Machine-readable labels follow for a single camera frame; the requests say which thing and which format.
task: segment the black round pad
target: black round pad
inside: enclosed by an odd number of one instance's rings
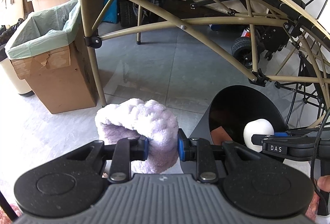
[[[268,160],[245,161],[225,178],[223,187],[234,206],[263,218],[304,214],[313,196],[307,176]]]
[[[37,188],[43,194],[61,195],[72,190],[75,183],[75,178],[71,175],[54,173],[40,178],[37,182]]]
[[[14,187],[23,212],[46,218],[78,214],[90,208],[102,192],[102,177],[78,160],[53,160],[36,167],[23,174]]]

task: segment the screw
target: screw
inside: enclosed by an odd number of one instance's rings
[[[202,180],[211,181],[217,178],[217,175],[213,172],[203,172],[200,174]]]
[[[123,181],[124,179],[126,179],[126,175],[122,172],[117,172],[117,173],[113,173],[110,176],[110,179],[113,181]]]

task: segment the trash bin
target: trash bin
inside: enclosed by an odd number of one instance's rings
[[[0,46],[0,67],[3,70],[3,74],[7,76],[19,95],[24,97],[34,95],[34,92],[31,90],[27,82],[25,80],[20,80],[17,77],[14,67],[5,52],[5,45],[6,44]]]
[[[5,49],[18,78],[52,114],[96,106],[79,0],[30,13]]]
[[[233,141],[245,144],[246,124],[262,118],[275,132],[286,130],[281,113],[264,94],[248,86],[229,86],[215,96],[190,137],[205,138],[213,144],[210,132],[222,126]],[[196,173],[195,162],[181,162],[181,168],[184,173]]]

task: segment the black wheel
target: black wheel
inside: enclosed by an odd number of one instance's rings
[[[266,54],[265,54],[265,59],[267,59],[268,61],[270,61],[271,59],[273,58],[273,53],[268,51]]]
[[[119,1],[120,25],[123,28],[135,27],[138,21],[134,14],[133,3],[129,0]]]
[[[232,56],[241,62],[247,69],[252,68],[252,50],[251,39],[249,37],[237,38],[231,46]],[[258,52],[258,62],[260,61],[260,52]]]

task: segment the finger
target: finger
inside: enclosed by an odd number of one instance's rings
[[[314,192],[313,198],[311,200],[311,204],[318,204],[320,197]]]
[[[330,175],[321,176],[317,181],[317,185],[321,190],[330,192]]]
[[[317,208],[318,208],[318,204],[312,204],[312,205],[310,205],[310,208],[311,208],[311,211],[312,211],[313,213],[315,213],[315,211],[316,211]]]

